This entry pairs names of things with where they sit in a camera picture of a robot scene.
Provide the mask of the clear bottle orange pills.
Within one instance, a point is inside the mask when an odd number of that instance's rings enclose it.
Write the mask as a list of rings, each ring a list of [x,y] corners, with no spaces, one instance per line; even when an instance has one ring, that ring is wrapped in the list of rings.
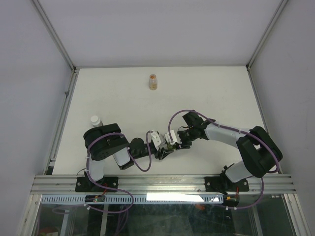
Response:
[[[155,74],[149,76],[149,88],[150,90],[156,90],[158,88],[158,81]]]

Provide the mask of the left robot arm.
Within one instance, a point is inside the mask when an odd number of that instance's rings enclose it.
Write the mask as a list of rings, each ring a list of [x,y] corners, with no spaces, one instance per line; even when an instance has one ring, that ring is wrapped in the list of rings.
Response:
[[[136,159],[148,156],[149,166],[144,170],[147,172],[153,157],[162,160],[174,152],[174,148],[155,131],[148,131],[146,140],[134,138],[129,142],[116,123],[89,129],[83,139],[88,154],[86,185],[92,191],[102,188],[105,159],[110,156],[114,157],[121,170],[133,166]]]

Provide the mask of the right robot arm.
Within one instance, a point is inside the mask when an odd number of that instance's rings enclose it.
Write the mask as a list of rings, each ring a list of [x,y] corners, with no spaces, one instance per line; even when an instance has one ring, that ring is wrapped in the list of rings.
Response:
[[[206,181],[206,188],[226,194],[237,191],[249,177],[262,178],[275,167],[278,171],[283,154],[269,134],[261,126],[242,131],[238,128],[220,125],[215,120],[204,120],[190,111],[183,115],[188,127],[178,131],[179,148],[188,149],[196,139],[218,141],[237,148],[242,158],[238,163],[224,166],[218,177]]]

